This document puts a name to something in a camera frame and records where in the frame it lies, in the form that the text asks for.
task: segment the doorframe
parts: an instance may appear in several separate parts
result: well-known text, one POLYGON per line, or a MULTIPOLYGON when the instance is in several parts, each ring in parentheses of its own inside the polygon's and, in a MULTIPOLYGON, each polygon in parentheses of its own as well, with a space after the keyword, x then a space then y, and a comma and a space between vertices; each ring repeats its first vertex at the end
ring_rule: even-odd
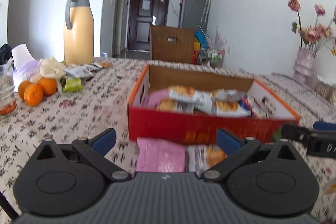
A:
MULTIPOLYGON (((167 12, 166 12, 166 16, 165 16, 165 24, 164 26, 167 26, 167 18, 168 18, 168 9, 169 9, 169 2, 170 0, 167 1, 167 12)), ((131 7, 132 7, 132 0, 129 0, 129 11, 128 11, 128 23, 127 23, 127 45, 126 45, 126 50, 129 51, 129 35, 130 35, 130 25, 131 25, 131 7)))
POLYGON ((115 53, 117 43, 120 44, 120 51, 122 50, 122 31, 123 31, 123 22, 124 22, 124 11, 126 6, 126 0, 115 0, 115 9, 114 9, 114 22, 113 22, 113 33, 112 33, 112 56, 115 57, 119 54, 115 53), (121 9, 121 30, 120 30, 120 39, 119 41, 116 40, 117 38, 117 22, 118 22, 118 9, 121 9))

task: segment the flower vase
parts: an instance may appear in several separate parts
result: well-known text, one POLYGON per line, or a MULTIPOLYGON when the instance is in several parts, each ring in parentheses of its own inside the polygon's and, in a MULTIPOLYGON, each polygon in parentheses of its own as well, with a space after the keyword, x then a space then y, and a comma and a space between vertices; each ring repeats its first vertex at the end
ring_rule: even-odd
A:
POLYGON ((315 64, 315 53, 307 48, 299 47, 295 62, 293 78, 302 85, 306 85, 307 80, 313 74, 315 64))

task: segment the gray handle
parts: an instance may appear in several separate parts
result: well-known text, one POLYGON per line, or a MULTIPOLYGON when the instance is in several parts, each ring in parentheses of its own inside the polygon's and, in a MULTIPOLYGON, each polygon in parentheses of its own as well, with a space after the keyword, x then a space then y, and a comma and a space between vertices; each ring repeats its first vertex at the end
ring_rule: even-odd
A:
POLYGON ((78 0, 67 0, 65 5, 65 24, 68 30, 72 29, 71 21, 70 21, 70 4, 71 2, 77 2, 78 0))

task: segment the cardboard box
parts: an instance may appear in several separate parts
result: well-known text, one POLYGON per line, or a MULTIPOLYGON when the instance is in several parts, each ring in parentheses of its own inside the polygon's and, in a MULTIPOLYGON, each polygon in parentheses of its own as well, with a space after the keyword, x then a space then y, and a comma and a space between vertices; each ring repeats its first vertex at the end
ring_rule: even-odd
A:
POLYGON ((150 35, 151 59, 193 63, 195 40, 193 30, 151 25, 150 35))
POLYGON ((241 138, 255 137, 271 142, 273 133, 286 122, 298 124, 300 116, 273 91, 255 79, 217 75, 209 72, 147 66, 128 101, 129 138, 160 138, 189 144, 215 144, 216 131, 225 128, 241 138), (202 112, 183 114, 141 107, 145 95, 171 85, 192 86, 197 90, 237 89, 258 100, 266 97, 276 111, 269 119, 228 118, 202 112))

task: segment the yellow thermos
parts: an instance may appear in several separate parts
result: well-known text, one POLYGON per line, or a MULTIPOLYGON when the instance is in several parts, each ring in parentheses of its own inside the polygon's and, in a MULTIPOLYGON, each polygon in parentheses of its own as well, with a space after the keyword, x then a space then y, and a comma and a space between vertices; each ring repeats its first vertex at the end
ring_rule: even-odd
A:
POLYGON ((67 65, 93 62, 93 26, 89 0, 67 0, 64 22, 64 60, 67 65))

